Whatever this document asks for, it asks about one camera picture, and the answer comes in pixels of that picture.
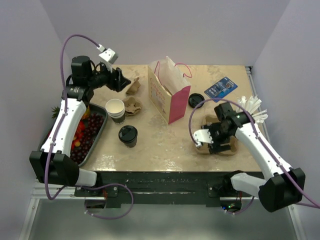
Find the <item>single cardboard cup carrier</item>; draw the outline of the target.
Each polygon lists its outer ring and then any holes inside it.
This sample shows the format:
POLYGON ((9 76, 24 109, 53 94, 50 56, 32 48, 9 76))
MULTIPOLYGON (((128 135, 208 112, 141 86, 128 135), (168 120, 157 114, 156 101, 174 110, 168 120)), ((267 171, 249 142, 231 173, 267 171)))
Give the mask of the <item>single cardboard cup carrier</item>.
POLYGON ((128 88, 127 91, 125 92, 127 95, 131 95, 131 96, 132 96, 132 95, 135 95, 135 94, 138 92, 138 90, 139 90, 139 88, 140 88, 140 86, 141 86, 139 80, 140 80, 140 78, 139 78, 139 77, 136 77, 136 78, 132 81, 132 83, 130 84, 129 88, 128 88))

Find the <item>pink beige paper bag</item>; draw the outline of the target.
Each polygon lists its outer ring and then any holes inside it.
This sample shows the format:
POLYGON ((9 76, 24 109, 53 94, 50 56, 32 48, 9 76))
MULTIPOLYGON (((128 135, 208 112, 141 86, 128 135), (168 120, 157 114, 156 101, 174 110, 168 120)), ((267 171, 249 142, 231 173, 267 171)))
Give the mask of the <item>pink beige paper bag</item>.
POLYGON ((191 90, 187 79, 192 72, 183 72, 179 65, 186 66, 168 56, 148 65, 148 97, 169 125, 185 116, 191 90))

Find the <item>black coffee cup lid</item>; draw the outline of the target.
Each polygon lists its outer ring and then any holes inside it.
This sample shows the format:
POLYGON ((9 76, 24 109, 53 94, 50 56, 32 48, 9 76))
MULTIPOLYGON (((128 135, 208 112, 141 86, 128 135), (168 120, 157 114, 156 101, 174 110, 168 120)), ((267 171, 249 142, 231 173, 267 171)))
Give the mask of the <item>black coffee cup lid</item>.
POLYGON ((124 144, 129 144, 137 139, 138 130, 132 125, 123 126, 118 132, 119 140, 124 144))

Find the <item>dark paper coffee cup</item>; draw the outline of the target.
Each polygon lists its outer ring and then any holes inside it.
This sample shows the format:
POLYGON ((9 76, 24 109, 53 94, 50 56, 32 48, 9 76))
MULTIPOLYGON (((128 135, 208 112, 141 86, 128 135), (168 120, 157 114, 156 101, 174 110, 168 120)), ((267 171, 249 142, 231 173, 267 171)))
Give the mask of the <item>dark paper coffee cup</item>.
POLYGON ((121 137, 120 141, 128 148, 133 148, 137 144, 137 137, 121 137))

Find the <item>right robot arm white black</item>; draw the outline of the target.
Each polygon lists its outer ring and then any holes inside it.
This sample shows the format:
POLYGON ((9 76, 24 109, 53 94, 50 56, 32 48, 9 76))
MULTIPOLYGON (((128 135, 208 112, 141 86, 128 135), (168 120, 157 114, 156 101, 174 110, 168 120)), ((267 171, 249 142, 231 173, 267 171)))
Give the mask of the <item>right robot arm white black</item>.
POLYGON ((235 137, 249 150, 263 174, 259 178, 240 170, 231 172, 224 177, 223 192, 230 197, 238 192, 256 197, 270 213, 299 203, 306 179, 303 170, 293 168, 272 148, 245 111, 236 112, 228 102, 219 104, 214 111, 218 122, 204 127, 213 141, 210 151, 226 150, 227 141, 235 137))

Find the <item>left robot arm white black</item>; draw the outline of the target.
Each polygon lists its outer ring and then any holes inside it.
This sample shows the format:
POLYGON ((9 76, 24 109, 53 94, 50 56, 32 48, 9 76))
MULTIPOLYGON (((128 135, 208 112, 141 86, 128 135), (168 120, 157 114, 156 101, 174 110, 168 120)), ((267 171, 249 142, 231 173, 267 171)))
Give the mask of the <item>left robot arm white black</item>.
POLYGON ((94 171, 80 169, 71 159, 72 141, 78 125, 94 95, 103 86, 121 92, 131 81, 120 68, 112 65, 117 54, 105 51, 99 54, 98 68, 92 68, 88 56, 77 56, 71 62, 71 75, 62 91, 60 111, 50 135, 38 151, 32 151, 29 161, 40 183, 68 187, 86 186, 92 196, 99 196, 104 184, 94 171))

